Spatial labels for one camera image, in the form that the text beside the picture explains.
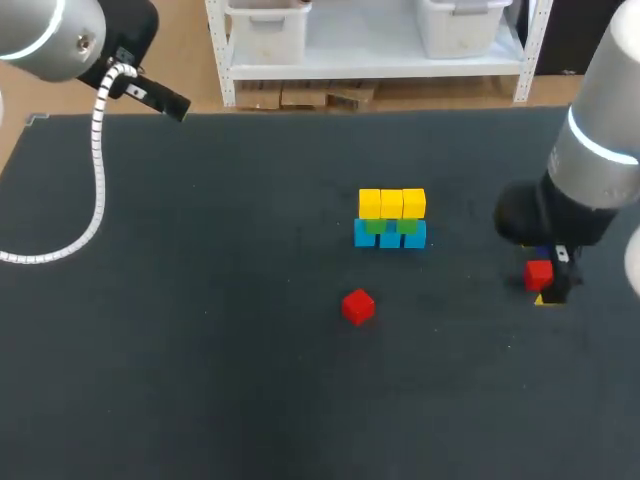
yellow cube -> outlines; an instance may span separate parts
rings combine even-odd
[[[402,190],[381,190],[380,200],[380,218],[402,218]]]
[[[402,190],[404,210],[402,218],[424,218],[427,213],[427,196],[424,188],[405,188]]]
[[[367,220],[380,218],[380,190],[377,188],[361,188],[358,210],[360,218]]]

toy block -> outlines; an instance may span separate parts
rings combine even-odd
[[[402,218],[424,218],[427,213],[427,196],[424,188],[405,188],[402,190],[404,210]]]
[[[524,271],[524,285],[530,292],[540,292],[553,283],[553,265],[550,260],[530,260]]]
[[[387,220],[365,220],[366,230],[369,235],[384,233],[387,229]]]
[[[350,293],[342,300],[342,315],[356,326],[373,317],[375,310],[375,302],[361,288]]]
[[[371,220],[380,218],[380,190],[361,188],[358,210],[360,218]]]
[[[549,255],[548,247],[536,247],[536,255],[545,259],[548,259],[551,257],[551,255]]]
[[[387,229],[380,234],[380,248],[400,248],[402,235],[398,233],[395,220],[387,222]]]
[[[380,201],[380,218],[402,218],[402,190],[381,190]]]
[[[376,236],[367,233],[365,221],[360,218],[353,221],[353,244],[356,247],[376,246]]]
[[[414,235],[418,232],[418,220],[415,218],[398,220],[396,223],[397,232],[402,235]]]
[[[404,248],[425,248],[427,245],[427,222],[417,221],[417,231],[404,236]]]
[[[539,293],[536,297],[536,301],[533,303],[536,307],[559,307],[560,303],[545,303],[542,299],[542,294]]]

dark gray mat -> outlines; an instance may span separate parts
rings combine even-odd
[[[108,118],[98,236],[0,265],[0,478],[638,478],[638,209],[562,309],[508,285],[520,252],[491,223],[562,116]],[[25,132],[4,249],[85,228],[88,126]],[[426,188],[428,251],[351,246],[372,186]],[[356,329],[339,305],[358,287],[378,313]]]

white plastic container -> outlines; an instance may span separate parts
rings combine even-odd
[[[418,24],[429,58],[484,55],[512,0],[417,0]]]
[[[302,62],[311,2],[300,0],[229,0],[236,51],[249,65]]]

blue cube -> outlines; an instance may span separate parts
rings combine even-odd
[[[536,255],[542,257],[545,260],[551,258],[551,255],[549,255],[548,247],[536,247]]]
[[[389,220],[387,229],[380,234],[380,248],[400,248],[402,235],[397,232],[396,221]]]
[[[404,248],[424,248],[427,245],[427,222],[418,220],[418,231],[404,236]]]
[[[376,246],[376,236],[367,233],[367,224],[360,218],[353,221],[353,244],[356,247]]]

